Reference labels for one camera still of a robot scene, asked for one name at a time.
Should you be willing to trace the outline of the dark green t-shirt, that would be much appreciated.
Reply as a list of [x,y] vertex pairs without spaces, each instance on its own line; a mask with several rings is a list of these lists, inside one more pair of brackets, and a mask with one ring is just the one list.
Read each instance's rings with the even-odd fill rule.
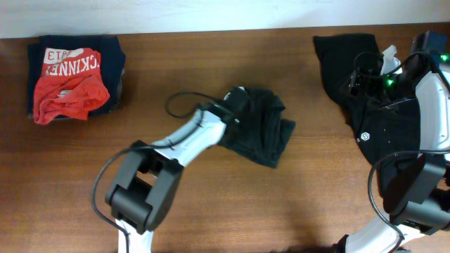
[[224,132],[218,145],[257,164],[275,169],[296,123],[282,118],[285,106],[272,91],[245,89],[250,95],[245,122],[235,133]]

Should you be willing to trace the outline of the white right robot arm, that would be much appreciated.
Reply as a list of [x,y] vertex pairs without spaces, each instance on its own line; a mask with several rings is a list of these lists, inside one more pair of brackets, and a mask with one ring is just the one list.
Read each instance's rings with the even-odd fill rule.
[[405,60],[379,51],[372,34],[314,39],[327,94],[349,113],[371,164],[375,218],[334,252],[402,252],[405,243],[449,229],[449,54],[447,36],[413,38]]

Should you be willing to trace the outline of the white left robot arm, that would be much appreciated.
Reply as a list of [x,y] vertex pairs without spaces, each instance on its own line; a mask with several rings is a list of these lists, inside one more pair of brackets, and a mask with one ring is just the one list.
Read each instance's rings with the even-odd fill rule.
[[119,231],[119,252],[151,251],[153,232],[169,212],[185,167],[238,126],[248,101],[245,88],[234,88],[221,100],[199,104],[170,136],[151,144],[137,141],[107,161],[124,157],[105,194],[112,214],[107,222]]

